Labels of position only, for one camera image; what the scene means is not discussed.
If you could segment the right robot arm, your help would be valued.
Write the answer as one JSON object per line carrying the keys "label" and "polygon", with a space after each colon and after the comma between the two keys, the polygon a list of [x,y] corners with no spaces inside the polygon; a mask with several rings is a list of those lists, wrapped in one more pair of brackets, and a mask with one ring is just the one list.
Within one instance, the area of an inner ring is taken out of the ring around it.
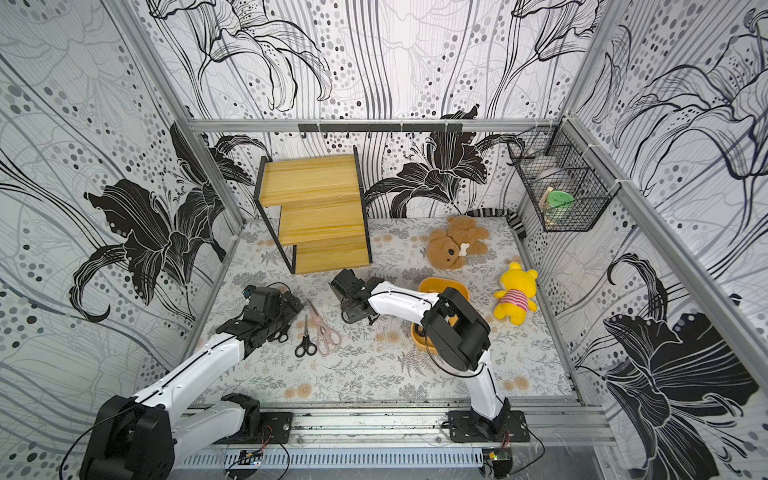
{"label": "right robot arm", "polygon": [[496,388],[490,326],[458,290],[419,292],[378,277],[364,281],[351,269],[340,271],[330,287],[347,324],[392,316],[421,328],[439,358],[437,366],[465,382],[477,421],[493,428],[501,425],[510,406]]}

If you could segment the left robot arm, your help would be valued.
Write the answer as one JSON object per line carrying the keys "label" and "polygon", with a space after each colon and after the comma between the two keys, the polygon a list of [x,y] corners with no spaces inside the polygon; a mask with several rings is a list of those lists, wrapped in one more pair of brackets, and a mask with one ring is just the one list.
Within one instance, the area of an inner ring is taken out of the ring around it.
{"label": "left robot arm", "polygon": [[301,312],[290,291],[249,286],[239,315],[220,325],[191,357],[130,397],[99,409],[79,476],[82,479],[165,479],[189,457],[217,442],[284,445],[290,413],[264,414],[255,398],[229,393],[187,415],[191,404],[226,371],[266,343],[284,342]]}

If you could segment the pink scissors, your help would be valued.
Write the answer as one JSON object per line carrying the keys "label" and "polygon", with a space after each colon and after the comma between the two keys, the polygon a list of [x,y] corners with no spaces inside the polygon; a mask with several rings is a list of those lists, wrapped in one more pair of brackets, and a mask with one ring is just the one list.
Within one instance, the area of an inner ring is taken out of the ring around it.
{"label": "pink scissors", "polygon": [[336,347],[342,343],[342,335],[331,328],[322,318],[314,304],[308,300],[309,313],[312,323],[316,329],[316,343],[318,352],[327,357]]}

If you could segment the small black scissors left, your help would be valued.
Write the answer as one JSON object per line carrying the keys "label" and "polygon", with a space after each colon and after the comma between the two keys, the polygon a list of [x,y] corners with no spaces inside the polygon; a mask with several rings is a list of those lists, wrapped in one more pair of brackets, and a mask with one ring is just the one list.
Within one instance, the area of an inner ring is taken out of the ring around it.
{"label": "small black scissors left", "polygon": [[310,318],[307,318],[304,322],[302,336],[300,343],[294,349],[294,356],[296,358],[312,357],[317,354],[318,347],[311,340],[309,334]]}

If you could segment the wooden tiered shelf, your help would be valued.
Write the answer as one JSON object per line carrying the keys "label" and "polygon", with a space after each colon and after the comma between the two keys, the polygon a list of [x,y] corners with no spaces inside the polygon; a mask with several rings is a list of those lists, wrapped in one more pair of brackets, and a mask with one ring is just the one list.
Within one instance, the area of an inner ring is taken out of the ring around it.
{"label": "wooden tiered shelf", "polygon": [[337,271],[373,263],[356,149],[292,160],[261,158],[254,203],[288,271]]}

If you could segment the brown teddy bear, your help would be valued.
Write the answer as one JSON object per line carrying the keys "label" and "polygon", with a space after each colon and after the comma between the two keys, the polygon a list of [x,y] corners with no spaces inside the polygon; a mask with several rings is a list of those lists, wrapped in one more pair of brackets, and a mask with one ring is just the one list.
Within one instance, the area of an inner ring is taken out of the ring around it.
{"label": "brown teddy bear", "polygon": [[426,248],[430,265],[439,270],[461,269],[471,255],[485,255],[490,238],[489,231],[478,225],[472,217],[459,216],[448,219],[445,229],[433,230]]}

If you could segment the yellow plush bear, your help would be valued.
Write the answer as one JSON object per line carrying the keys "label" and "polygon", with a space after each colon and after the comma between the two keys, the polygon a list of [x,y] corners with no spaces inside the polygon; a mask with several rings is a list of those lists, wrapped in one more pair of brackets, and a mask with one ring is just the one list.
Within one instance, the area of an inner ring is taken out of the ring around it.
{"label": "yellow plush bear", "polygon": [[501,276],[501,289],[494,292],[498,300],[493,310],[497,320],[507,319],[513,325],[522,325],[529,312],[537,312],[533,301],[537,293],[536,270],[525,270],[518,262],[512,262]]}

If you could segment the striped plush tail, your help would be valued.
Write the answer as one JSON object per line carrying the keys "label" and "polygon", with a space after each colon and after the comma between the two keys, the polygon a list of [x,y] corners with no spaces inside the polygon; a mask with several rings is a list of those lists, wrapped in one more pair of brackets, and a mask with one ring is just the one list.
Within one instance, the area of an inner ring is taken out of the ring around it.
{"label": "striped plush tail", "polygon": [[478,208],[467,211],[465,215],[476,218],[503,218],[519,239],[523,240],[527,237],[527,231],[521,217],[511,209]]}

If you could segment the green lidded jar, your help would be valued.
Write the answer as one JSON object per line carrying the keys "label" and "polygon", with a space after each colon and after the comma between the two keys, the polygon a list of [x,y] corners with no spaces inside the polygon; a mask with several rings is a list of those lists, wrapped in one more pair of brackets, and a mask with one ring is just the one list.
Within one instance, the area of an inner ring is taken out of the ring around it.
{"label": "green lidded jar", "polygon": [[543,210],[546,224],[555,226],[565,224],[574,205],[575,198],[571,194],[559,190],[549,192]]}

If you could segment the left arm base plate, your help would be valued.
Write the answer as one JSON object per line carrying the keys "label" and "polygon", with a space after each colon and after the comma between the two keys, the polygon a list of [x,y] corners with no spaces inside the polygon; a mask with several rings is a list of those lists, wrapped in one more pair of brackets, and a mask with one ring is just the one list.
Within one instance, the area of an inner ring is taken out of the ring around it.
{"label": "left arm base plate", "polygon": [[293,427],[294,414],[285,411],[261,412],[256,417],[247,417],[244,425],[235,434],[214,442],[215,445],[257,446],[287,444]]}

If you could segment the black hook rail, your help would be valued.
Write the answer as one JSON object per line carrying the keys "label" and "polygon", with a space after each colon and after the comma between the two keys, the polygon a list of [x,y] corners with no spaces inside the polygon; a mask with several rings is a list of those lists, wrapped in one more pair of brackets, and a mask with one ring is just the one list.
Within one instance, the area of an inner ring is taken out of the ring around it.
{"label": "black hook rail", "polygon": [[309,133],[460,133],[464,131],[463,123],[446,122],[384,122],[384,123],[299,123],[298,131],[301,134]]}

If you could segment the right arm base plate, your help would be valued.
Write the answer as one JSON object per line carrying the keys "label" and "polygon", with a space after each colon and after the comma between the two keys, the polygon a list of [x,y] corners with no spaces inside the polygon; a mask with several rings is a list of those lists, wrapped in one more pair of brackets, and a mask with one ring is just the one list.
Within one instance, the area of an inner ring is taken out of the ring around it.
{"label": "right arm base plate", "polygon": [[531,440],[522,411],[502,410],[494,420],[472,411],[449,411],[441,427],[454,443],[526,443]]}

